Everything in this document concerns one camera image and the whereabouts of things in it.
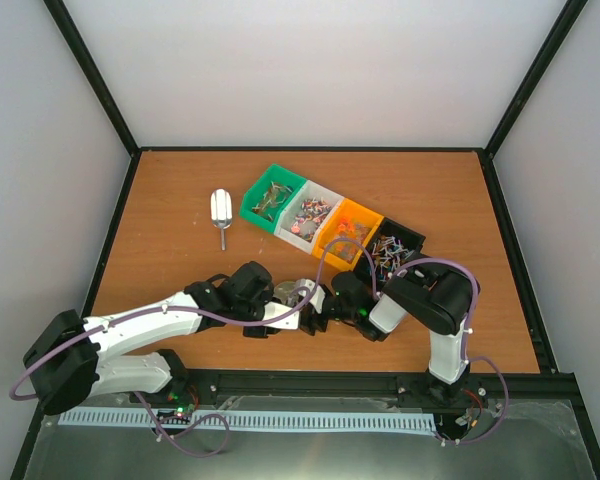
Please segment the orange candy bin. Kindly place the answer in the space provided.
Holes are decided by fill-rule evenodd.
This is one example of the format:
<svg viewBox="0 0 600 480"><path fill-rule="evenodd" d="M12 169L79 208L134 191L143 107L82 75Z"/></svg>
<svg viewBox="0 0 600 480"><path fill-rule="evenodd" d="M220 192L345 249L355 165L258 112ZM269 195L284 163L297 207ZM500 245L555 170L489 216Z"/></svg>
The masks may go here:
<svg viewBox="0 0 600 480"><path fill-rule="evenodd" d="M320 259L331 241L337 238L353 240L353 243L337 242L327 249L325 257L325 262L339 271L350 271L361 258L362 247L369 243L383 220L383 215L345 198L320 227L311 254Z"/></svg>

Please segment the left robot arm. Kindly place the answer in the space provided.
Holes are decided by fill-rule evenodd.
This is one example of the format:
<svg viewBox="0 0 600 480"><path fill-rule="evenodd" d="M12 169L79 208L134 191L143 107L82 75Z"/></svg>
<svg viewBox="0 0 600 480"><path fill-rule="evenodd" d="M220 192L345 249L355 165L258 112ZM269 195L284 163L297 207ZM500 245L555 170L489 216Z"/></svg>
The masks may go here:
<svg viewBox="0 0 600 480"><path fill-rule="evenodd" d="M118 314L82 318L57 314L23 357L26 376L47 415L64 413L108 393L156 393L166 402L188 390L182 363L171 352L135 356L160 340L226 324L296 330L299 306L275 300L272 277L259 263L233 275L197 281L158 302Z"/></svg>

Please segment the metal scoop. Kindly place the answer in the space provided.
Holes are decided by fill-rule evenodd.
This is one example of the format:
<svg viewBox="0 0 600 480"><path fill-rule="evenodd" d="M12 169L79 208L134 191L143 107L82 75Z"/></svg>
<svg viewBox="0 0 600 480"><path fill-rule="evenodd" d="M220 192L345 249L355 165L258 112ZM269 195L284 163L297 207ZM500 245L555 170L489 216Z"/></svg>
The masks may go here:
<svg viewBox="0 0 600 480"><path fill-rule="evenodd" d="M210 198L212 224L220 230L221 250L226 250L226 230L233 220L233 204L230 193L225 189L216 189Z"/></svg>

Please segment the black candy bin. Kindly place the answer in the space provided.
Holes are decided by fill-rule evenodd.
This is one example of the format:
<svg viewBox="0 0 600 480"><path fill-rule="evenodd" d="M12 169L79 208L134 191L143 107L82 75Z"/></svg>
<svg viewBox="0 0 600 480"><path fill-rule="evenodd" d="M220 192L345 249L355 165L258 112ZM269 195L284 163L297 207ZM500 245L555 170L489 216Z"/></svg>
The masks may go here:
<svg viewBox="0 0 600 480"><path fill-rule="evenodd" d="M375 278L377 286L381 287L399 266L422 250L425 240L424 234L384 217L377 227L362 237L362 245L371 256L372 264L361 253L353 273L367 285Z"/></svg>

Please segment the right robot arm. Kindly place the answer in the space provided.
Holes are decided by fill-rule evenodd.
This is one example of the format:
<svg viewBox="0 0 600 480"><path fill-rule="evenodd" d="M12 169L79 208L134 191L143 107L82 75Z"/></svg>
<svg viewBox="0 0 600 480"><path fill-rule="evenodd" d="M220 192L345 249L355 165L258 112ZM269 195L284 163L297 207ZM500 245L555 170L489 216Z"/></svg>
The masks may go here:
<svg viewBox="0 0 600 480"><path fill-rule="evenodd" d="M300 315L300 329L308 334L340 322L369 341L382 342L404 322L418 322L428 331L430 357L424 378L414 387L432 403L451 406L468 382L468 336L480 293L478 280L465 267L421 256L396 268L378 293L344 272L331 287L297 281L288 303L310 298Z"/></svg>

